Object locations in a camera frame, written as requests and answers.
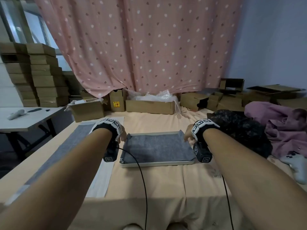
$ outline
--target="hand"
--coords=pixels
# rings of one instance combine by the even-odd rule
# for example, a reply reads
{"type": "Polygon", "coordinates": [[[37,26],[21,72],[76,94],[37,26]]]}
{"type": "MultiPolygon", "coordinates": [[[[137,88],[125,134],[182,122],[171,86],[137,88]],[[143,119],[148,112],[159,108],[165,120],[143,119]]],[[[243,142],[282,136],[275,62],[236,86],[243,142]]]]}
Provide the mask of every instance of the hand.
{"type": "Polygon", "coordinates": [[[185,131],[185,136],[183,137],[184,141],[187,141],[188,138],[190,138],[191,140],[194,140],[194,137],[192,135],[192,128],[193,128],[193,125],[194,124],[190,124],[188,127],[187,127],[187,130],[185,131]]]}
{"type": "Polygon", "coordinates": [[[124,128],[123,125],[121,125],[121,127],[122,127],[122,133],[121,133],[121,135],[119,136],[119,138],[117,139],[117,142],[118,142],[118,143],[120,143],[120,141],[125,142],[126,139],[127,139],[127,133],[126,133],[126,131],[125,131],[125,128],[124,128]]]}

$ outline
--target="white table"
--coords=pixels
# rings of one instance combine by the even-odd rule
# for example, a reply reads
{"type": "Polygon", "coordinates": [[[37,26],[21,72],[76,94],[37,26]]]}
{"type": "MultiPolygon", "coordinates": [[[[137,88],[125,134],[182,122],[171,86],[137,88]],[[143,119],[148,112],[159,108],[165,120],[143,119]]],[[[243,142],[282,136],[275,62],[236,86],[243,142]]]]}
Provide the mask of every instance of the white table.
{"type": "Polygon", "coordinates": [[[25,159],[25,153],[30,151],[32,148],[37,146],[43,140],[45,140],[50,135],[52,137],[56,136],[51,118],[55,116],[64,107],[1,107],[0,108],[0,133],[6,134],[10,144],[12,145],[14,151],[17,153],[20,160],[25,159]],[[35,112],[28,112],[30,110],[38,109],[41,110],[35,112]],[[20,116],[13,120],[8,120],[7,117],[20,109],[25,110],[25,115],[20,116]],[[48,128],[41,125],[43,122],[47,123],[48,128]],[[25,138],[18,134],[19,131],[29,131],[35,127],[39,127],[45,132],[45,135],[34,143],[29,143],[25,138]],[[23,150],[19,144],[19,141],[25,145],[23,150]]]}

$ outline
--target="person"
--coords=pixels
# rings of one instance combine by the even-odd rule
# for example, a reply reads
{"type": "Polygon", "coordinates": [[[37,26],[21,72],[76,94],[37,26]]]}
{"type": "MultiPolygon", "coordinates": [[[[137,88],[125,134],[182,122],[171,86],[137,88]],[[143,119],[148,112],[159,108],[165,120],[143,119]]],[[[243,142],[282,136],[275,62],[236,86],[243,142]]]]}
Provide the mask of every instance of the person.
{"type": "MultiPolygon", "coordinates": [[[[184,140],[193,139],[192,128],[187,127],[184,140]]],[[[199,140],[208,144],[233,197],[256,229],[306,229],[307,194],[297,183],[217,128],[202,129],[199,140]]],[[[119,138],[125,141],[122,130],[119,138]]],[[[67,229],[114,135],[111,128],[98,127],[85,137],[1,214],[0,229],[67,229]]]]}

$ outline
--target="pink curtain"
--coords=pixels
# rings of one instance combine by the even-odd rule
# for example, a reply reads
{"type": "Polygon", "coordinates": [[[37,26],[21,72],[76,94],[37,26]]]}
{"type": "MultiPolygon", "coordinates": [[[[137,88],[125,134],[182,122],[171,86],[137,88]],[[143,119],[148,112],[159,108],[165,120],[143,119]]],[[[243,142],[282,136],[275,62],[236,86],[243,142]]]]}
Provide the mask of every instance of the pink curtain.
{"type": "Polygon", "coordinates": [[[216,88],[242,0],[35,0],[83,87],[172,93],[216,88]]]}

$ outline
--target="beige bed sheet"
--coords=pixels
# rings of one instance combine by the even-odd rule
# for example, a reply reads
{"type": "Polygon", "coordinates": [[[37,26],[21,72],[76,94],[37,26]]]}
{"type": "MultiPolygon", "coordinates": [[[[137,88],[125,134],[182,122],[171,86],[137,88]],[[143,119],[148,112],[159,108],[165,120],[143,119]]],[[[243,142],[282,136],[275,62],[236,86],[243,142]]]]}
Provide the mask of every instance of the beige bed sheet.
{"type": "MultiPolygon", "coordinates": [[[[185,131],[210,110],[187,111],[185,116],[112,112],[124,116],[127,133],[185,131]]],[[[0,203],[13,195],[75,130],[72,123],[0,180],[0,203]]],[[[269,158],[292,177],[289,166],[269,158]]],[[[104,198],[86,198],[70,229],[123,229],[136,223],[144,228],[146,203],[139,168],[121,168],[117,160],[104,198]]],[[[164,230],[172,222],[186,222],[190,230],[231,229],[221,174],[209,164],[142,168],[148,196],[147,229],[164,230]]],[[[253,229],[228,190],[235,229],[253,229]]]]}

